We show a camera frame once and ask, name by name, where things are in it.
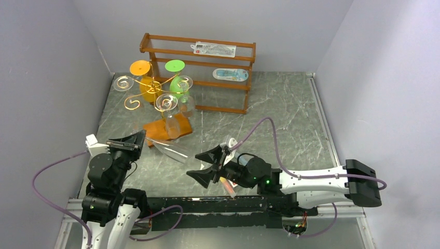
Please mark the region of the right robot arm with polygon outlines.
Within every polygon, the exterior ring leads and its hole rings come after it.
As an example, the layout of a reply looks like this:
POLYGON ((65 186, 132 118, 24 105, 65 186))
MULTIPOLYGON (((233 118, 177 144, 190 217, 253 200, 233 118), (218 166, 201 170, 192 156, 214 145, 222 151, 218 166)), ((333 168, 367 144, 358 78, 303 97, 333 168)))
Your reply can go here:
POLYGON ((321 204, 348 202, 360 207, 376 208, 382 205, 380 190, 385 186, 376 171, 364 163, 346 160, 345 165, 309 171, 292 171, 273 168, 258 156, 251 156, 245 164, 240 156, 229 152, 227 146, 195 155, 210 164, 202 170, 186 174, 204 188, 224 178, 243 188, 257 187, 261 196, 294 196, 286 199, 285 208, 291 215, 321 204))

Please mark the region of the green plastic goblet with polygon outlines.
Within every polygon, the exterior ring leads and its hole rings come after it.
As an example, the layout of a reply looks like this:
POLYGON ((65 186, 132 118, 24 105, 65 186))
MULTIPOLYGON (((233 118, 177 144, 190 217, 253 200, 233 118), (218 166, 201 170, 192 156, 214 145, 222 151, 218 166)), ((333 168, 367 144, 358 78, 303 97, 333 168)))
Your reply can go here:
POLYGON ((165 69, 175 74, 171 80, 169 91, 172 92, 172 95, 175 96, 177 100, 189 89, 188 77, 180 75, 184 67, 185 63, 182 60, 170 60, 165 64, 165 69))

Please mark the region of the clear champagne flute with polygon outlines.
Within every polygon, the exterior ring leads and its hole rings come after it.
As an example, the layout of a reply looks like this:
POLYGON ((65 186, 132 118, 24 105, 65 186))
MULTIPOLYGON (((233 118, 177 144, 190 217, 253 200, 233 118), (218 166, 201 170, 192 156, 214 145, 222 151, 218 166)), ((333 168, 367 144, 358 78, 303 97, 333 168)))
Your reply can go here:
POLYGON ((180 135, 180 124, 175 117, 178 99, 170 93, 160 95, 155 101, 156 110, 162 113, 167 135, 170 139, 176 139, 180 135))

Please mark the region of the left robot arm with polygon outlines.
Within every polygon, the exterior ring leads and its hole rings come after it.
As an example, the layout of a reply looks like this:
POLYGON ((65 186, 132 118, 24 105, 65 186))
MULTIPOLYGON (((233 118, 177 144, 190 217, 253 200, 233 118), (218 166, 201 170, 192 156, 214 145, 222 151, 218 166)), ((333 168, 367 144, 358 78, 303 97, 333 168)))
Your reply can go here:
POLYGON ((124 248, 137 218, 148 213, 146 192, 123 189, 127 173, 141 156, 146 130, 120 139, 98 142, 94 134, 86 137, 91 155, 81 207, 82 248, 124 248))

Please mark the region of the clear wine glass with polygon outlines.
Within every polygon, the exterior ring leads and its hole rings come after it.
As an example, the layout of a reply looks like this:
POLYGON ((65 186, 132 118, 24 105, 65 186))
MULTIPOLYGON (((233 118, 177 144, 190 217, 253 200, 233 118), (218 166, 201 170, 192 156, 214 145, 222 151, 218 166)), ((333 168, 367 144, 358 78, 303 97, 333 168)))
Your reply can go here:
POLYGON ((141 162, 178 170, 201 170, 205 164, 195 158, 195 151, 178 142, 145 135, 141 162))
POLYGON ((120 76, 113 80, 112 86, 116 91, 124 92, 130 90, 134 85, 134 79, 130 76, 120 76))
POLYGON ((178 99, 178 108, 184 117, 191 117, 195 110, 195 99, 190 95, 189 90, 193 86, 193 80, 188 76, 179 76, 177 85, 180 88, 181 96, 178 99))

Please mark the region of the orange plastic goblet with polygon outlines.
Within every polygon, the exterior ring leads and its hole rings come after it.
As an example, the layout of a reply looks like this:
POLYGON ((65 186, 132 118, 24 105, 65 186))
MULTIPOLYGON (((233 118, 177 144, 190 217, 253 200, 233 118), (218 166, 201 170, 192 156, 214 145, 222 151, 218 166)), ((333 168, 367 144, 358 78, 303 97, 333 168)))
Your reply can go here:
POLYGON ((140 93, 144 100, 151 105, 156 103, 156 99, 162 95, 161 84, 154 79, 153 66, 149 61, 137 60, 130 65, 130 73, 140 77, 140 93))

